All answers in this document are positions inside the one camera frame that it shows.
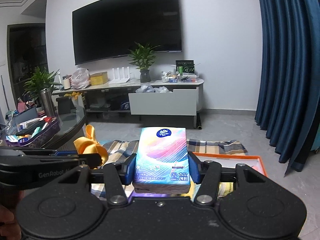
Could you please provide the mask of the person's left hand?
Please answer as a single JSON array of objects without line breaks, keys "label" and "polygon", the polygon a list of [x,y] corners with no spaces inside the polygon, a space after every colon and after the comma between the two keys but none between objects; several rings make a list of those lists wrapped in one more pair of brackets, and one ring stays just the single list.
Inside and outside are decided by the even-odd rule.
[{"label": "person's left hand", "polygon": [[21,228],[16,219],[16,206],[24,191],[1,192],[1,239],[21,239]]}]

